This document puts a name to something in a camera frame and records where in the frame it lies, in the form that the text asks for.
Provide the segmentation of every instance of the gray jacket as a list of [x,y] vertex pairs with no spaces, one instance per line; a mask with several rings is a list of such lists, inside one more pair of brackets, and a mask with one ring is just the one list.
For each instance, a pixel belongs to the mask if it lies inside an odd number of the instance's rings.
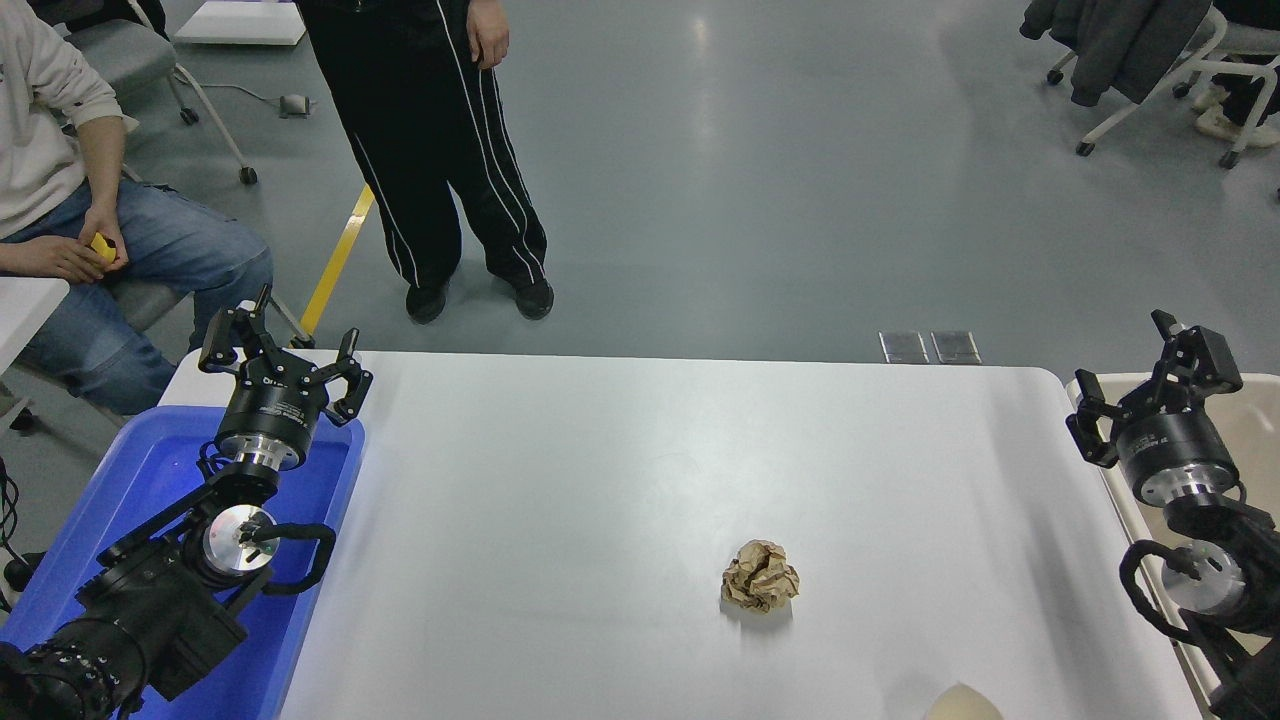
[[1169,72],[1211,0],[1032,0],[1020,32],[1046,31],[1079,55],[1071,101],[1092,108],[1108,87],[1134,102]]

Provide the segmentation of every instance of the hand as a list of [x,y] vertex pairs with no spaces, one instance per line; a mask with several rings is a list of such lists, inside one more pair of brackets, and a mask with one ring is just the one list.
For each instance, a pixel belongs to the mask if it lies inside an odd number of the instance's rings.
[[106,266],[108,273],[114,273],[129,264],[129,252],[124,247],[124,233],[120,232],[120,220],[115,217],[115,208],[99,205],[90,206],[84,213],[84,227],[81,228],[79,241],[88,246],[93,242],[93,233],[102,233],[115,246],[115,260]]
[[471,61],[480,63],[481,70],[488,70],[507,56],[511,26],[507,24],[502,3],[471,0],[467,8],[467,38],[471,41]]
[[5,245],[4,269],[28,278],[63,278],[78,283],[95,283],[106,272],[106,259],[81,241],[56,234],[44,234]]

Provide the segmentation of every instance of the white stripe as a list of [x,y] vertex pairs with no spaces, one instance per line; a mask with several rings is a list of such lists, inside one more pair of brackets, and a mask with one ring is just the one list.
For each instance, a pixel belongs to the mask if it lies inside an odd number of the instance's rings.
[[[493,158],[493,167],[498,169],[498,177],[502,178],[502,184],[507,186],[507,192],[509,192],[512,200],[516,201],[516,208],[520,208],[520,217],[525,220],[524,227],[520,228],[520,243],[525,246],[525,252],[529,254],[529,256],[534,260],[534,264],[538,265],[538,272],[541,273],[543,272],[543,264],[538,261],[538,256],[534,255],[534,251],[529,249],[529,214],[525,213],[525,205],[520,201],[520,196],[516,195],[516,191],[511,188],[511,183],[507,182],[507,173],[503,172],[502,163],[498,161],[498,152],[495,152],[494,149],[493,149],[493,131],[489,128],[489,109],[485,108],[485,105],[484,105],[484,73],[477,72],[476,74],[479,76],[479,81],[477,82],[480,83],[480,111],[484,114],[484,135],[485,135],[485,140],[489,141],[489,156]],[[495,105],[497,105],[497,101],[498,101],[497,87],[498,86],[494,85],[495,90],[494,90],[493,99],[494,99],[494,104]],[[511,159],[512,159],[512,164],[515,164],[516,156],[512,155]]]
[[369,174],[374,178],[374,190],[378,191],[378,197],[380,199],[379,206],[387,211],[387,217],[392,219],[392,263],[396,265],[396,272],[399,277],[404,277],[403,264],[399,259],[399,252],[396,250],[396,241],[399,240],[404,245],[404,251],[408,252],[408,261],[413,264],[413,287],[421,287],[417,277],[417,260],[413,259],[413,249],[408,246],[404,240],[404,234],[399,232],[399,223],[396,222],[396,215],[392,214],[390,202],[387,201],[387,196],[383,195],[383,186],[378,182],[378,172],[374,170],[374,163],[369,160],[369,152],[365,151],[365,143],[360,141],[357,133],[351,133],[351,137],[356,138],[356,147],[360,149],[360,154],[365,158],[365,167],[369,168]]
[[507,156],[511,158],[511,167],[516,168],[516,182],[520,191],[525,193],[525,202],[532,204],[529,197],[529,188],[525,187],[525,176],[520,173],[520,163],[516,163],[516,149],[511,146],[511,136],[507,135],[507,113],[502,109],[502,91],[498,90],[498,73],[493,74],[493,99],[498,102],[498,122],[502,123],[502,140],[507,143]]
[[[462,73],[462,59],[458,56],[458,49],[453,45],[453,33],[449,32],[449,19],[444,15],[444,6],[440,5],[440,0],[435,0],[435,9],[440,12],[440,23],[443,23],[444,26],[444,37],[449,41],[449,50],[453,51],[453,64],[458,67],[458,82],[462,83],[462,94],[467,99],[467,113],[471,114],[471,127],[476,132],[476,142],[480,143],[480,159],[483,160],[481,164],[484,165],[484,177],[489,181],[489,187],[493,188],[493,195],[494,197],[498,199],[498,202],[502,205],[503,211],[507,213],[507,219],[511,220],[511,224],[512,227],[516,228],[516,232],[520,232],[520,223],[517,223],[515,215],[511,214],[511,209],[507,208],[507,201],[502,199],[502,193],[498,192],[498,187],[493,184],[493,176],[489,174],[489,159],[485,158],[484,154],[484,138],[480,137],[480,124],[476,122],[475,108],[471,106],[471,91],[467,90],[467,78]],[[484,109],[484,97],[480,97],[480,109]],[[527,261],[525,261],[524,258],[520,256],[520,252],[516,252],[515,247],[512,247],[512,252],[516,255],[517,259],[520,259],[521,263],[525,263],[525,268],[529,270],[529,282],[531,283],[535,282],[534,269],[529,265]]]

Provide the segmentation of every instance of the robotic arm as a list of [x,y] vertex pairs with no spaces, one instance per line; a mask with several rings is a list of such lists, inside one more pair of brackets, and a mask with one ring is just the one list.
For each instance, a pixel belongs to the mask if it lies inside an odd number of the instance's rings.
[[[306,461],[321,413],[335,425],[356,418],[372,374],[353,357],[356,329],[324,368],[282,350],[266,332],[269,300],[265,287],[256,302],[210,324],[200,369],[233,373],[237,386],[197,460],[205,484],[99,555],[104,570],[76,594],[79,618],[26,652],[0,643],[0,719],[106,720],[119,710],[123,720],[141,707],[147,685],[173,700],[247,637],[236,618],[250,601],[320,582],[333,529],[279,524],[262,505],[276,493],[280,470]],[[337,378],[347,391],[330,404],[325,384]],[[317,541],[317,548],[306,577],[271,582],[284,539]]]
[[[1280,717],[1280,641],[1249,655],[1228,630],[1274,638],[1280,632],[1280,534],[1267,512],[1247,505],[1239,470],[1204,413],[1212,395],[1243,387],[1226,340],[1184,328],[1160,310],[1165,341],[1151,378],[1108,405],[1097,375],[1076,370],[1082,397],[1066,425],[1080,455],[1120,470],[1139,502],[1164,510],[1169,529],[1189,542],[1169,548],[1139,541],[1120,564],[1138,612],[1172,639],[1199,647],[1221,685],[1210,710],[1224,720]],[[1111,421],[1103,436],[1098,421]],[[1239,488],[1240,500],[1225,493]],[[1134,574],[1143,557],[1165,561],[1161,583],[1187,629],[1167,623]]]

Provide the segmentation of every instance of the silver metal joint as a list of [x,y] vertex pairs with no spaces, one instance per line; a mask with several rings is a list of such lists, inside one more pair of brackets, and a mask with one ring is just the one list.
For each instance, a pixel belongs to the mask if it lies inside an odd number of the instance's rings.
[[205,530],[205,560],[224,575],[239,577],[264,568],[275,557],[280,541],[247,542],[244,534],[275,525],[275,519],[253,505],[228,507]]
[[1196,580],[1166,564],[1160,573],[1170,600],[1179,607],[1202,615],[1225,615],[1234,611],[1244,597],[1244,570],[1221,547],[1206,542],[1192,541],[1181,547],[1189,548],[1192,561],[1201,579]]
[[1224,493],[1234,484],[1235,478],[1226,468],[1216,462],[1193,462],[1169,468],[1147,478],[1138,500],[1164,507],[1179,497]]
[[288,445],[266,436],[232,436],[218,450],[236,462],[251,462],[271,470],[291,470],[298,465],[298,454]]

